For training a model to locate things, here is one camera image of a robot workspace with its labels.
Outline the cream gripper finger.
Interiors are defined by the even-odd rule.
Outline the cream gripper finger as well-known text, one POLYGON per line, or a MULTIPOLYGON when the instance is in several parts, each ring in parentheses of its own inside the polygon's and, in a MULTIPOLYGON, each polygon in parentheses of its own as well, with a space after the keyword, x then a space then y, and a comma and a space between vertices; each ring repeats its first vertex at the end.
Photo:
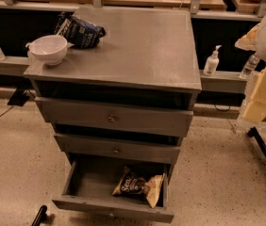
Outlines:
POLYGON ((258 74, 258 80, 242 117, 253 123, 266 118, 266 67, 258 74))
POLYGON ((235 46, 245 51, 255 51, 258 35, 258 24, 235 42, 235 46))

